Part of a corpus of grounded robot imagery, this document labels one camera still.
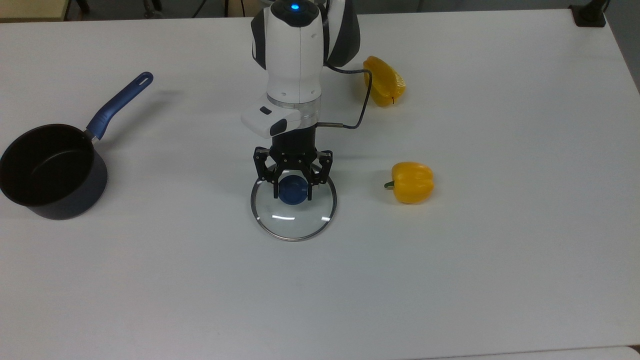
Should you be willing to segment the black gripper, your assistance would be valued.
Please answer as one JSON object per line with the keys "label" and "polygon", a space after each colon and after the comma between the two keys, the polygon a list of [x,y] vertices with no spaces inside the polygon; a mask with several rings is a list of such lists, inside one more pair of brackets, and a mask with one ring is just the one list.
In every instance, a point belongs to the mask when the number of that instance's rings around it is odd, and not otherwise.
{"label": "black gripper", "polygon": [[[270,149],[262,146],[254,148],[253,161],[257,180],[272,185],[274,199],[279,198],[279,181],[284,171],[299,171],[306,176],[309,201],[313,200],[315,186],[329,184],[334,154],[331,150],[317,152],[316,130],[316,126],[311,126],[286,132],[272,138]],[[266,165],[269,157],[275,162],[274,170]]]}

